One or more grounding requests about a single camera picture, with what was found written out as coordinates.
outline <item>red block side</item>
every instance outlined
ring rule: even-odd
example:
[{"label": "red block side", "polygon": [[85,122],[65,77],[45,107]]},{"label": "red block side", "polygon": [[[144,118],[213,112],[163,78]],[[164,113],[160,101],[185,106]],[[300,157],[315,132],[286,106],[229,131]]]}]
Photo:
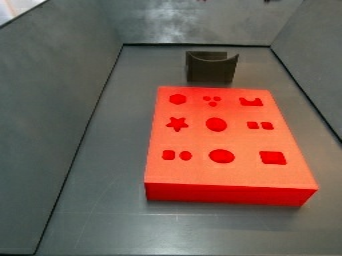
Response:
[{"label": "red block side", "polygon": [[145,198],[156,201],[302,206],[316,189],[212,187],[145,183]]}]

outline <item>shape sorter board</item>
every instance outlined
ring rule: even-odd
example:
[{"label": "shape sorter board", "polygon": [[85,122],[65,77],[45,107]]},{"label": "shape sorter board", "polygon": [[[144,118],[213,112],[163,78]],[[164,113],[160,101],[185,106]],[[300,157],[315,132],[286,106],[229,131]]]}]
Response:
[{"label": "shape sorter board", "polygon": [[318,190],[267,90],[159,87],[148,200],[300,206]]}]

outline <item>dark gray container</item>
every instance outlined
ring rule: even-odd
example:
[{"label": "dark gray container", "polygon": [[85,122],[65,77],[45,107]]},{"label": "dark gray container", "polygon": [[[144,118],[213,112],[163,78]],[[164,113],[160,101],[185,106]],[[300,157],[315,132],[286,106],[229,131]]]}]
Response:
[{"label": "dark gray container", "polygon": [[229,59],[227,52],[187,51],[187,81],[231,83],[239,54]]}]

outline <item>star-shaped hole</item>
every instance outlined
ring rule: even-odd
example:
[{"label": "star-shaped hole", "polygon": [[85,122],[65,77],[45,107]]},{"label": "star-shaped hole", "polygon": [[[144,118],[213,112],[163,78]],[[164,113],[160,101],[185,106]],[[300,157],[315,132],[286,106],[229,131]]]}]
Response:
[{"label": "star-shaped hole", "polygon": [[169,123],[165,126],[172,127],[176,132],[179,132],[181,128],[188,127],[188,125],[185,124],[184,117],[181,117],[181,118],[169,117]]}]

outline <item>top surface of block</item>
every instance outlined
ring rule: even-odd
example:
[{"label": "top surface of block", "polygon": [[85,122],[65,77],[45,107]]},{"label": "top surface of block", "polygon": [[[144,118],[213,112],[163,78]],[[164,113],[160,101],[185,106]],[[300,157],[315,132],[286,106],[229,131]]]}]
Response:
[{"label": "top surface of block", "polygon": [[159,87],[145,183],[318,189],[267,90]]}]

